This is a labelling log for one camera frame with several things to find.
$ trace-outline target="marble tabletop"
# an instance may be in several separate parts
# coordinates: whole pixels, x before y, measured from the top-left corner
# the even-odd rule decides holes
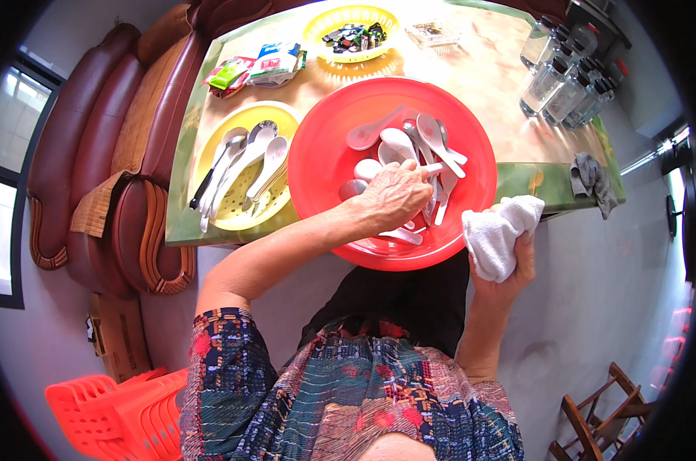
[[[546,201],[545,213],[594,207],[593,198],[573,196],[568,169],[574,155],[591,153],[609,174],[615,196],[625,201],[620,169],[599,117],[573,132],[553,127],[542,116],[527,118],[519,98],[532,79],[519,59],[531,15],[480,0],[403,0],[371,2],[395,14],[402,28],[429,20],[449,23],[461,32],[457,46],[441,52],[421,50],[402,30],[395,48],[362,63],[330,63],[307,46],[307,67],[282,88],[247,86],[220,99],[201,85],[214,67],[233,56],[257,57],[263,43],[302,41],[305,24],[315,15],[343,6],[326,0],[271,15],[216,38],[210,45],[181,125],[169,185],[166,241],[169,245],[245,243],[298,220],[291,202],[259,226],[241,231],[199,227],[201,215],[187,207],[206,174],[196,158],[215,128],[234,110],[262,100],[287,103],[304,116],[330,92],[356,80],[403,75],[433,83],[471,109],[489,136],[497,161],[497,194],[532,194]]]

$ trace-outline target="yellow plastic colander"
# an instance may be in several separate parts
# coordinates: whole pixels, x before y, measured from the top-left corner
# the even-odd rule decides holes
[[[334,53],[333,48],[325,45],[322,38],[337,29],[341,29],[347,23],[360,23],[367,26],[371,26],[373,23],[380,23],[382,29],[386,32],[386,40],[381,46],[371,50],[357,51],[355,53],[350,51]],[[305,41],[305,48],[316,53],[320,58],[335,63],[360,63],[361,61],[381,56],[391,49],[394,42],[393,37],[400,31],[397,16],[389,11],[370,5],[352,5],[335,8],[334,10],[316,15],[305,26],[302,37]]]
[[[252,103],[232,112],[215,129],[202,149],[202,153],[196,159],[193,181],[189,182],[190,189],[196,188],[204,179],[212,166],[214,149],[228,130],[237,127],[250,130],[255,124],[263,120],[271,120],[276,123],[279,127],[279,135],[291,141],[302,121],[302,116],[293,107],[278,101]],[[245,200],[245,191],[254,181],[254,176],[258,170],[259,164],[256,163],[242,171],[233,184],[232,192],[229,191],[229,194],[220,203],[217,215],[213,220],[210,220],[211,224],[225,230],[249,229],[267,221],[287,204],[291,196],[287,185],[287,173],[284,171],[276,183],[261,197],[255,214],[251,216],[255,204],[252,204],[251,208],[244,212],[241,210]]]

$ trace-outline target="floral blouse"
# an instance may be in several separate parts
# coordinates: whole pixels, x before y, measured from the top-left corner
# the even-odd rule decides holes
[[[246,310],[197,316],[181,412],[184,459],[356,459],[401,432],[437,459],[522,460],[500,383],[471,384],[433,347],[328,325],[280,373]]]

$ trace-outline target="woman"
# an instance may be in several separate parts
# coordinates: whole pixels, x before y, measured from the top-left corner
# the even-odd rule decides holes
[[[465,250],[421,271],[356,268],[279,374],[251,318],[251,300],[307,261],[416,216],[432,194],[426,176],[412,160],[387,165],[362,195],[207,274],[181,415],[185,459],[524,458],[495,377],[512,302],[535,276],[530,236],[515,243],[517,268],[501,284],[480,280]]]

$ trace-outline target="gray floor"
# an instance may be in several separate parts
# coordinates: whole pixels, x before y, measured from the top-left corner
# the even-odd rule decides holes
[[[648,152],[616,104],[603,114],[620,167]],[[499,380],[517,414],[528,459],[549,459],[547,446],[572,438],[559,411],[569,393],[582,400],[601,386],[615,361],[646,399],[657,396],[651,370],[662,364],[661,343],[671,313],[685,305],[680,236],[667,234],[664,196],[669,185],[651,162],[625,178],[626,204],[607,221],[597,209],[572,212],[537,230],[537,278],[516,301],[502,344]],[[680,202],[676,197],[676,208]],[[65,271],[44,272],[30,261],[29,219],[23,224],[23,292],[26,309],[0,309],[0,362],[8,385],[39,437],[61,460],[87,459],[71,447],[43,398],[51,383],[104,373],[86,342],[89,294]],[[228,252],[198,251],[205,274]],[[253,312],[274,366],[294,352],[302,326],[333,294],[353,266],[326,254],[299,269],[254,302]],[[472,295],[472,286],[468,288]],[[153,362],[187,365],[197,284],[176,297],[142,297]],[[616,405],[608,392],[602,405]]]

